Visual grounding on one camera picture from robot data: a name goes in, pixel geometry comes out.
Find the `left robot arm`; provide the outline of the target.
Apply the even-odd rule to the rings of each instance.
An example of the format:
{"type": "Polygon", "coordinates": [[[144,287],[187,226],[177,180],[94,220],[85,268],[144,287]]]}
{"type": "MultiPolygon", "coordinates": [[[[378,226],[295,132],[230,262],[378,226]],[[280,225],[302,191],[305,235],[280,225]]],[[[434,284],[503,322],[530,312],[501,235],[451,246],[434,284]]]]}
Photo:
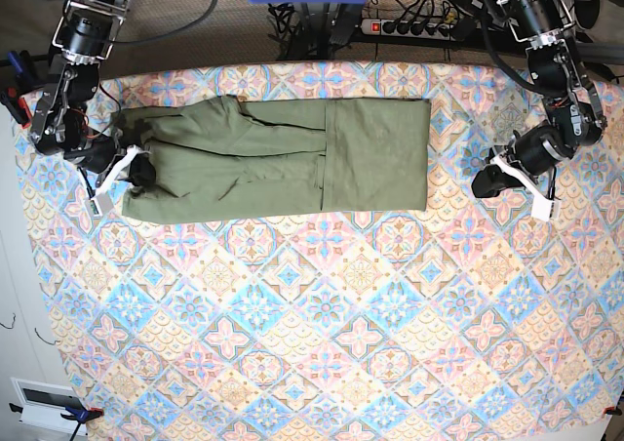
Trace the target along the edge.
{"type": "Polygon", "coordinates": [[[548,174],[546,198],[553,200],[557,165],[573,159],[580,147],[598,143],[606,128],[598,92],[576,47],[574,21],[561,0],[483,2],[479,21],[489,56],[517,85],[542,97],[546,119],[489,150],[472,181],[473,194],[493,198],[506,189],[536,185],[548,174]],[[528,80],[495,50],[489,28],[496,23],[508,25],[516,41],[527,44],[528,80]]]}

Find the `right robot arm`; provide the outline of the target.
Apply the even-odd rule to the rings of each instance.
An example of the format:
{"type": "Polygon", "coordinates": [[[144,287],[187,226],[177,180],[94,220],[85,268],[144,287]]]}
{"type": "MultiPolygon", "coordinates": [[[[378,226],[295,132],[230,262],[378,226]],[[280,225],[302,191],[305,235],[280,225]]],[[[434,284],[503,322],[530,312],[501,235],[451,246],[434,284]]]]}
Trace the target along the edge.
{"type": "Polygon", "coordinates": [[[60,154],[82,173],[98,175],[98,184],[113,170],[115,180],[138,187],[156,181],[156,170],[136,136],[125,136],[113,115],[104,129],[88,122],[87,103],[100,85],[99,67],[111,54],[132,0],[67,0],[52,41],[52,57],[42,96],[28,132],[42,155],[60,154]]]}

